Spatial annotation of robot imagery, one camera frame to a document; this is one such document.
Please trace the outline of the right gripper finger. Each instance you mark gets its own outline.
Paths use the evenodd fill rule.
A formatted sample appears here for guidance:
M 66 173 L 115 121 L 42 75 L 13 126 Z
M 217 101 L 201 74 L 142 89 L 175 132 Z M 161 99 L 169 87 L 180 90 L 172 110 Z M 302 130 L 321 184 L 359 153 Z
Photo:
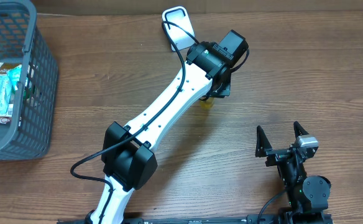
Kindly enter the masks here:
M 293 123 L 293 128 L 296 138 L 299 136 L 309 135 L 309 133 L 302 127 L 302 125 L 298 121 L 295 121 Z
M 264 130 L 261 126 L 256 128 L 257 143 L 255 148 L 256 157 L 266 157 L 267 153 L 272 150 L 272 146 L 267 139 Z

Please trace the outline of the yellow drink bottle silver cap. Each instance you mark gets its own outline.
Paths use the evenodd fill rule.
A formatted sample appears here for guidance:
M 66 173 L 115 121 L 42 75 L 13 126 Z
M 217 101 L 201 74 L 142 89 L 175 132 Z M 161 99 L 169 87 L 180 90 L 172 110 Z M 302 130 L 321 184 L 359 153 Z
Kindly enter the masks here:
M 212 97 L 209 97 L 208 99 L 200 98 L 200 105 L 202 108 L 209 110 L 214 106 L 214 98 Z

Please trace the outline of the small teal white packet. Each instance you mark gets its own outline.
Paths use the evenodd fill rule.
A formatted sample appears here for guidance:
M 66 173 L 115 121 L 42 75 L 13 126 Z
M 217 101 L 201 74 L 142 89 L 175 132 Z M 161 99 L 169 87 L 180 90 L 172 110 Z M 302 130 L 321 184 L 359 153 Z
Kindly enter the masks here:
M 14 91 L 17 91 L 18 90 L 18 87 L 17 87 L 17 83 L 19 82 L 20 78 L 21 78 L 21 71 L 22 71 L 22 66 L 19 65 L 15 68 L 12 68 L 10 69 L 8 72 L 7 72 L 7 75 L 12 83 L 12 89 Z

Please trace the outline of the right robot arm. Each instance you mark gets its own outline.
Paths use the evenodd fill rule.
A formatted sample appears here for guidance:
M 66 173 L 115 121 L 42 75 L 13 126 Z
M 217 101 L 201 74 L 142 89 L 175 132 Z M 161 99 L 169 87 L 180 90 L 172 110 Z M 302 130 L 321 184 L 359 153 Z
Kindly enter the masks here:
M 275 150 L 261 126 L 256 128 L 255 156 L 266 158 L 267 167 L 277 167 L 284 189 L 273 196 L 261 208 L 257 223 L 332 223 L 328 209 L 331 192 L 329 179 L 321 175 L 308 176 L 303 163 L 314 157 L 318 140 L 309 134 L 299 122 L 293 123 L 295 142 L 285 149 Z M 280 208 L 276 215 L 265 218 L 266 208 L 282 195 L 287 195 L 289 206 Z

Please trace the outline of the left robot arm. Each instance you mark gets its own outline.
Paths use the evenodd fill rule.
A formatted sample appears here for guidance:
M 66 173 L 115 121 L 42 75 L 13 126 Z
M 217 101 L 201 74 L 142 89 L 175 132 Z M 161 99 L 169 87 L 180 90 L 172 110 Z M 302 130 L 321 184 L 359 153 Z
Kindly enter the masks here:
M 228 96 L 231 74 L 248 55 L 246 39 L 234 30 L 220 43 L 193 44 L 176 77 L 151 105 L 124 126 L 108 127 L 101 155 L 105 187 L 85 223 L 122 223 L 133 191 L 157 168 L 155 151 L 168 130 L 200 98 Z

